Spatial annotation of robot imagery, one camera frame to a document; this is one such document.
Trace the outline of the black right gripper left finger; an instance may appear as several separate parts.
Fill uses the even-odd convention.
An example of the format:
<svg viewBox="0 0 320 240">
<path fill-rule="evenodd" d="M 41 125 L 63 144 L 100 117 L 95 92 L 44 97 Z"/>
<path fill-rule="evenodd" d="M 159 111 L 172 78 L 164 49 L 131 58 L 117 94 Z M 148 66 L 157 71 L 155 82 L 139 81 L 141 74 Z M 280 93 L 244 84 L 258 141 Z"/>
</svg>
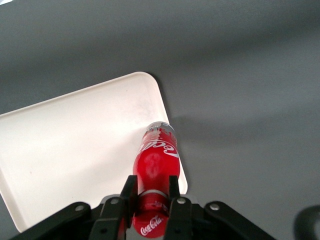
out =
<svg viewBox="0 0 320 240">
<path fill-rule="evenodd" d="M 89 238 L 91 240 L 125 240 L 127 229 L 138 202 L 138 178 L 128 176 L 119 196 L 105 201 L 99 218 L 94 222 Z"/>
</svg>

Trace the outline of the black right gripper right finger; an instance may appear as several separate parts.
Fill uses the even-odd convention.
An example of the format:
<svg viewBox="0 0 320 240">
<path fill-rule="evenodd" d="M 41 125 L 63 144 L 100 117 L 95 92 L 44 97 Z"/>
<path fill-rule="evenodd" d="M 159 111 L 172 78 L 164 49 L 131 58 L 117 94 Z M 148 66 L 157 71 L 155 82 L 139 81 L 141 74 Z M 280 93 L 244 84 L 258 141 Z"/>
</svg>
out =
<svg viewBox="0 0 320 240">
<path fill-rule="evenodd" d="M 192 239 L 192 203 L 180 194 L 178 177 L 169 176 L 169 217 L 164 240 Z"/>
</svg>

